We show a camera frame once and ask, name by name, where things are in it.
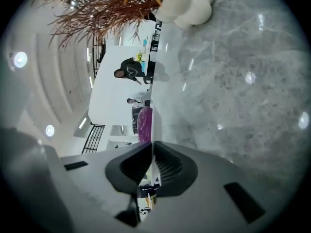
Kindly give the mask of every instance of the person in black shirt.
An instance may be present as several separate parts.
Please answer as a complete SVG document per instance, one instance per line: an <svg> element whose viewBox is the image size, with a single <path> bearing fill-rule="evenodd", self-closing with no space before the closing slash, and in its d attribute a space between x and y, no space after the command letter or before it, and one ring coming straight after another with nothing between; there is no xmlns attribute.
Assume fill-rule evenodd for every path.
<svg viewBox="0 0 311 233"><path fill-rule="evenodd" d="M141 65L138 61L135 61L134 58L124 60L121 63L121 67L114 71L113 75L119 79L130 79L139 84L136 77L144 77L145 73L141 71Z"/></svg>

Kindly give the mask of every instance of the black sweatshirt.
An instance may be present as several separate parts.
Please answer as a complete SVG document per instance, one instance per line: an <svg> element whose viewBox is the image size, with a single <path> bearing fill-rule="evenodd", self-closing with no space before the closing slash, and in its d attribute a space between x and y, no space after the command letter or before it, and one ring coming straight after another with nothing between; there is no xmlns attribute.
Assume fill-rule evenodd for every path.
<svg viewBox="0 0 311 233"><path fill-rule="evenodd" d="M124 76L127 79L136 81L135 77L144 77L145 74L141 71L139 62L134 61L134 58L127 59L121 63L121 69L124 71Z"/></svg>

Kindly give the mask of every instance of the black railing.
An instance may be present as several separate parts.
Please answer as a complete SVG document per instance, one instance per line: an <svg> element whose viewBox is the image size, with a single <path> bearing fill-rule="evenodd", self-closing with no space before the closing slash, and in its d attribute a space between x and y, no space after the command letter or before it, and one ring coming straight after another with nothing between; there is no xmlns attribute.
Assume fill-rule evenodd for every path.
<svg viewBox="0 0 311 233"><path fill-rule="evenodd" d="M96 78L99 66L102 62L102 59L106 53L106 38L100 39L98 36L93 35L93 72L94 78Z"/></svg>
<svg viewBox="0 0 311 233"><path fill-rule="evenodd" d="M96 124L93 125L93 128L87 137L86 143L84 144L81 154L96 153L104 128L105 128L104 125L96 125Z"/></svg>

